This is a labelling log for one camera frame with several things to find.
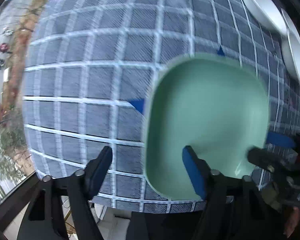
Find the green square bowl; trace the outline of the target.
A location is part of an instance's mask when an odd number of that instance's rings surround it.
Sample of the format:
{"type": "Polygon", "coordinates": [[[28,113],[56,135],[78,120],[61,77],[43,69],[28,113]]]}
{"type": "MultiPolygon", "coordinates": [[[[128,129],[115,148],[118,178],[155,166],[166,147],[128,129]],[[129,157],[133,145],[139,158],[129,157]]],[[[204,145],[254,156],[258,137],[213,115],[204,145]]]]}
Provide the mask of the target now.
{"type": "Polygon", "coordinates": [[[197,199],[183,165],[191,146],[210,168],[230,178],[250,175],[247,152],[266,142],[265,83],[245,66],[217,54],[172,59],[145,105],[145,176],[159,195],[197,199]]]}

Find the white paper bowl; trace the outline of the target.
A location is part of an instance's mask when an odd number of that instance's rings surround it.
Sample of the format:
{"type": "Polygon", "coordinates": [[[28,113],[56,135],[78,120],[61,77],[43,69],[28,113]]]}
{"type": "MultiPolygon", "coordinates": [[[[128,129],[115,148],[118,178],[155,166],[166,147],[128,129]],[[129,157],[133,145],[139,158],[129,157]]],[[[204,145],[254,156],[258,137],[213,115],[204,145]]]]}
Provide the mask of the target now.
{"type": "Polygon", "coordinates": [[[269,31],[287,35],[285,20],[272,0],[243,0],[243,2],[260,25],[269,31]]]}
{"type": "Polygon", "coordinates": [[[287,72],[300,85],[300,34],[288,13],[282,8],[281,14],[287,26],[287,35],[281,43],[282,57],[287,72]]]}

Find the grey checkered tablecloth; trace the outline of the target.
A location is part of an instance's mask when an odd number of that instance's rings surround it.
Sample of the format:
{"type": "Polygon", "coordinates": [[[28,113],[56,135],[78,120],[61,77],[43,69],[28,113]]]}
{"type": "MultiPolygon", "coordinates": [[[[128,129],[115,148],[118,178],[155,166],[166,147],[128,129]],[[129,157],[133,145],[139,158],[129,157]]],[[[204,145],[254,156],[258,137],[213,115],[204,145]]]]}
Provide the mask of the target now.
{"type": "Polygon", "coordinates": [[[66,177],[114,150],[94,202],[127,211],[198,211],[202,202],[166,199],[143,176],[143,116],[159,71],[181,54],[222,49],[266,83],[270,129],[300,133],[300,86],[283,64],[280,38],[243,0],[49,0],[32,35],[23,116],[38,177],[66,177]]]}

